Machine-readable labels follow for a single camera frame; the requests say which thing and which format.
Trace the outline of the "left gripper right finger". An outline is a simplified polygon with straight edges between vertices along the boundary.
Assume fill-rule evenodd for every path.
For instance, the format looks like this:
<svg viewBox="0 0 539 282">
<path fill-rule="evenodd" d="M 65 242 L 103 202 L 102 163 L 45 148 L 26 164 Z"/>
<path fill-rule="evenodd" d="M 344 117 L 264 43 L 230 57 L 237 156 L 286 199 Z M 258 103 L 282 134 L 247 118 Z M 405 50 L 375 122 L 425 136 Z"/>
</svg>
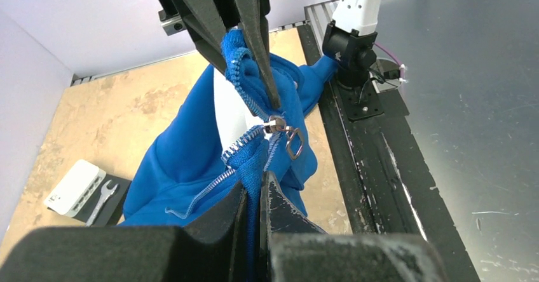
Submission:
<svg viewBox="0 0 539 282">
<path fill-rule="evenodd" d="M 259 202 L 258 281 L 447 281 L 439 254 L 411 234 L 327 234 L 283 194 L 272 172 Z"/>
</svg>

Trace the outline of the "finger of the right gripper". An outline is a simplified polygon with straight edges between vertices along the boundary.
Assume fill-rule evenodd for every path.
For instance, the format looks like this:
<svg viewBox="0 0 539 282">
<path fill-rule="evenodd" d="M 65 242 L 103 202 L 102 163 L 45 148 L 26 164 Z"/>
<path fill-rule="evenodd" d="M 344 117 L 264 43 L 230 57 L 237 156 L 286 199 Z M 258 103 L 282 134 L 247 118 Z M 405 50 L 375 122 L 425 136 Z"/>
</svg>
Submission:
<svg viewBox="0 0 539 282">
<path fill-rule="evenodd" d="M 171 17 L 177 16 L 188 30 L 196 49 L 221 73 L 226 62 L 220 45 L 226 28 L 214 0 L 163 0 L 163 9 Z"/>
<path fill-rule="evenodd" d="M 270 0 L 234 0 L 244 40 L 258 64 L 261 81 L 273 109 L 280 108 L 280 96 L 273 78 L 269 54 L 269 28 L 266 15 Z"/>
</svg>

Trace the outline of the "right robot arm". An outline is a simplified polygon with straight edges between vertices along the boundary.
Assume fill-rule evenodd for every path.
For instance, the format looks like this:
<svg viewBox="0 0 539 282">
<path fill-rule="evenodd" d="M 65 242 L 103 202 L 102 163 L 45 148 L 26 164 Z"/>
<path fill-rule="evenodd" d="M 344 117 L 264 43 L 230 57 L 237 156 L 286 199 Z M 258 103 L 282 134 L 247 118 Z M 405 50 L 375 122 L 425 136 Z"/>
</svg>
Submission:
<svg viewBox="0 0 539 282">
<path fill-rule="evenodd" d="M 186 30 L 196 49 L 219 71 L 226 70 L 221 43 L 228 30 L 241 28 L 258 64 L 273 108 L 280 97 L 270 71 L 270 0 L 158 0 L 160 22 L 168 35 Z M 354 88 L 367 80 L 375 62 L 373 46 L 381 0 L 340 0 L 326 28 L 323 53 L 345 70 L 342 84 Z"/>
</svg>

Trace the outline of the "blue zip jacket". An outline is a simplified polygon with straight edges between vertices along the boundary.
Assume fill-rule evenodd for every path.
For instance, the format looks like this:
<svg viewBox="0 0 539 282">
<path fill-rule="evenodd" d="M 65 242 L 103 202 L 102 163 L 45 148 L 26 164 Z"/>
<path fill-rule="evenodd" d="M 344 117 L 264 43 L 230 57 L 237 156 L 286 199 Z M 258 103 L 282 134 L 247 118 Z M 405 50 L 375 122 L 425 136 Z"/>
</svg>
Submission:
<svg viewBox="0 0 539 282">
<path fill-rule="evenodd" d="M 285 197 L 305 211 L 300 192 L 316 172 L 317 159 L 304 120 L 338 64 L 322 57 L 314 65 L 296 66 L 270 55 L 281 102 L 276 110 L 242 31 L 229 31 L 221 48 L 226 80 L 261 123 L 222 146 L 215 118 L 215 69 L 208 66 L 142 158 L 126 195 L 124 224 L 188 225 L 241 183 L 247 191 L 247 279 L 253 281 L 263 173 L 272 172 Z"/>
</svg>

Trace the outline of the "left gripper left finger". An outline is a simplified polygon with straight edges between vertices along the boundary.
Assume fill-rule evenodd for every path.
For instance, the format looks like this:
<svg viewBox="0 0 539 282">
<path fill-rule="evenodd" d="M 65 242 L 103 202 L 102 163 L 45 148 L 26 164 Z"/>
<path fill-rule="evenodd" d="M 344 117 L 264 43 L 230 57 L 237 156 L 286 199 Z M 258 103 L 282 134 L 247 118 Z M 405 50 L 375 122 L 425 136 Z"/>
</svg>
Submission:
<svg viewBox="0 0 539 282">
<path fill-rule="evenodd" d="M 26 235 L 2 281 L 245 281 L 247 193 L 236 184 L 185 227 L 47 227 Z"/>
</svg>

